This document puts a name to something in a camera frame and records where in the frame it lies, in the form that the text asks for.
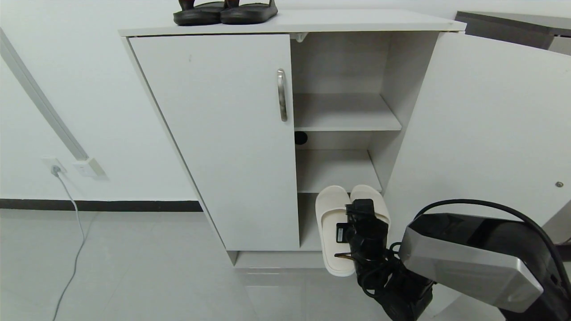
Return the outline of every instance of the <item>power outlet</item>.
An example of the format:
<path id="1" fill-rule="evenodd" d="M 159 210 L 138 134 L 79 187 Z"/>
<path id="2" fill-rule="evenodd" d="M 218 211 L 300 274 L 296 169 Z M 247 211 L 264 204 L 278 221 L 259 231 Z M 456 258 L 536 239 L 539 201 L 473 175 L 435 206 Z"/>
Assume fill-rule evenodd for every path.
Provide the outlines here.
<path id="1" fill-rule="evenodd" d="M 42 156 L 40 157 L 40 159 L 42 160 L 42 163 L 44 163 L 47 166 L 47 168 L 50 169 L 50 171 L 53 166 L 58 166 L 63 173 L 67 172 L 64 166 L 59 162 L 59 160 L 55 156 Z"/>
<path id="2" fill-rule="evenodd" d="M 81 174 L 81 176 L 98 177 L 105 175 L 103 169 L 101 168 L 101 166 L 99 166 L 99 164 L 93 157 L 89 157 L 88 159 L 83 161 L 78 160 L 77 162 L 73 162 L 73 166 L 75 167 L 75 169 L 77 169 L 77 171 Z"/>

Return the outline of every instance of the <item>black slipper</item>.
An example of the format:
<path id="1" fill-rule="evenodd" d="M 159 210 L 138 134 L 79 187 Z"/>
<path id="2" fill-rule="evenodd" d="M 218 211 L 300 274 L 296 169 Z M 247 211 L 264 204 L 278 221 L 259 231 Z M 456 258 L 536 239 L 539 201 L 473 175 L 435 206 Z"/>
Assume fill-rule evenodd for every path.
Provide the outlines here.
<path id="1" fill-rule="evenodd" d="M 220 21 L 226 25 L 254 25 L 266 22 L 278 14 L 274 0 L 270 0 L 269 4 L 247 5 L 239 5 L 239 0 L 226 0 L 226 2 L 228 8 L 220 13 Z"/>
<path id="2" fill-rule="evenodd" d="M 179 26 L 214 25 L 220 23 L 220 12 L 226 8 L 224 1 L 194 6 L 194 0 L 179 0 L 182 11 L 172 14 Z"/>

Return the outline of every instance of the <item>metal door handle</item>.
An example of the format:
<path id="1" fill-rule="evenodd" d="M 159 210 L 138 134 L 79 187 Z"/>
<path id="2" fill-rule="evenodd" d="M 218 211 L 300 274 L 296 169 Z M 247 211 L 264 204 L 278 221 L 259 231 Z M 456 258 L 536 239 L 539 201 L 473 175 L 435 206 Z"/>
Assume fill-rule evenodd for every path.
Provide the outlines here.
<path id="1" fill-rule="evenodd" d="M 286 85 L 286 72 L 283 69 L 278 69 L 278 97 L 280 101 L 280 114 L 282 115 L 282 122 L 287 121 L 285 85 Z"/>

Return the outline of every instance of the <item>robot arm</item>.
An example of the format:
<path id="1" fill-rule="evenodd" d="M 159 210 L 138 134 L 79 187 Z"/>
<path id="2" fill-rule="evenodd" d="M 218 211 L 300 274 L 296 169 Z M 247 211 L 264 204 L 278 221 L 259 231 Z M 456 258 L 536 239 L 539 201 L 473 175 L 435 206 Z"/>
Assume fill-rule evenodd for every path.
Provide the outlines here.
<path id="1" fill-rule="evenodd" d="M 454 203 L 495 207 L 523 222 L 422 215 Z M 418 319 L 435 282 L 498 307 L 509 321 L 571 320 L 569 279 L 557 250 L 539 226 L 509 207 L 476 200 L 431 204 L 388 250 L 387 226 L 375 218 L 371 200 L 355 200 L 347 215 L 338 228 L 351 248 L 357 282 L 394 321 Z"/>

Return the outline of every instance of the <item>white cable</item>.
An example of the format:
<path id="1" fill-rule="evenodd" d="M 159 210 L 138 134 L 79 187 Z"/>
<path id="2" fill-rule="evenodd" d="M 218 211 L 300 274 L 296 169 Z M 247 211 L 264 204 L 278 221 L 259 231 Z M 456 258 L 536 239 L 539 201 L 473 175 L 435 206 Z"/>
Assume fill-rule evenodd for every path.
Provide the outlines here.
<path id="1" fill-rule="evenodd" d="M 71 280 L 73 280 L 73 278 L 75 276 L 75 271 L 77 270 L 77 258 L 79 257 L 79 253 L 81 252 L 81 249 L 83 248 L 83 245 L 85 244 L 85 234 L 83 233 L 83 227 L 81 227 L 81 220 L 79 220 L 79 211 L 77 209 L 77 204 L 75 204 L 75 201 L 71 197 L 70 192 L 67 190 L 67 187 L 66 187 L 65 183 L 62 181 L 62 178 L 59 177 L 59 172 L 61 172 L 61 168 L 59 168 L 58 166 L 52 167 L 51 173 L 59 179 L 59 181 L 61 182 L 61 184 L 63 186 L 63 189 L 66 191 L 67 196 L 70 198 L 70 201 L 72 202 L 73 207 L 75 208 L 75 217 L 77 217 L 77 224 L 79 225 L 79 230 L 81 231 L 82 242 L 81 242 L 81 246 L 79 247 L 79 250 L 77 251 L 77 254 L 75 255 L 75 263 L 73 265 L 73 274 L 71 275 L 70 280 L 67 282 L 66 287 L 63 289 L 62 294 L 59 296 L 58 305 L 55 307 L 54 318 L 52 319 L 52 321 L 55 321 L 55 318 L 58 316 L 59 305 L 60 305 L 60 303 L 62 303 L 63 295 L 66 293 L 67 287 L 70 285 Z"/>

